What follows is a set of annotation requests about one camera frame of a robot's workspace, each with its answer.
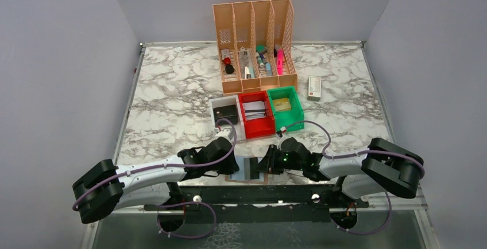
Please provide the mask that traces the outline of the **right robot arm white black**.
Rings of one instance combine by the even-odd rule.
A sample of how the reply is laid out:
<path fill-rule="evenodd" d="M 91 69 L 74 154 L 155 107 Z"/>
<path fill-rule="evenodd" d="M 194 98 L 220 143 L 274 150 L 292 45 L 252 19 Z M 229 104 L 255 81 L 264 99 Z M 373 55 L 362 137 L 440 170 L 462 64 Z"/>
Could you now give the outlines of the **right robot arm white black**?
<path fill-rule="evenodd" d="M 425 175 L 421 157 L 382 138 L 334 156 L 313 153 L 295 138 L 286 138 L 278 146 L 269 146 L 256 171 L 281 174 L 286 170 L 298 170 L 316 182 L 336 179 L 331 199 L 339 207 L 382 192 L 413 199 Z"/>

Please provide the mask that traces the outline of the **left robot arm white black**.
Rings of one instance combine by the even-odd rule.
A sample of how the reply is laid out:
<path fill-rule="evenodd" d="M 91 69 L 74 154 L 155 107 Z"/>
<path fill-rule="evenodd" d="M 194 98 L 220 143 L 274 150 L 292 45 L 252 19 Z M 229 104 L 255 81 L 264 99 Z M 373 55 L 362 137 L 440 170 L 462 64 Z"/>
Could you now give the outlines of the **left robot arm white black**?
<path fill-rule="evenodd" d="M 180 193 L 171 183 L 203 177 L 207 172 L 233 174 L 238 171 L 234 156 L 235 139 L 218 137 L 207 146 L 182 150 L 159 161 L 139 165 L 115 165 L 104 159 L 72 186 L 83 224 L 104 219 L 113 211 L 136 205 L 160 205 L 174 209 Z"/>

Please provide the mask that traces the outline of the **brown leather card holder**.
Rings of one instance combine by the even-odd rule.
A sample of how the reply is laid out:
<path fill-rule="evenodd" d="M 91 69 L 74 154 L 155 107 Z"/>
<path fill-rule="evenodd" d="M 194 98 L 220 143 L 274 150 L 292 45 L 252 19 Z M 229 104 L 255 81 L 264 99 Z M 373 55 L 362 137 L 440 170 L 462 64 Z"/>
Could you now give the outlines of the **brown leather card holder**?
<path fill-rule="evenodd" d="M 257 171 L 257 165 L 262 159 L 262 157 L 236 155 L 235 160 L 239 170 L 236 173 L 225 176 L 225 181 L 266 185 L 268 183 L 267 175 Z"/>

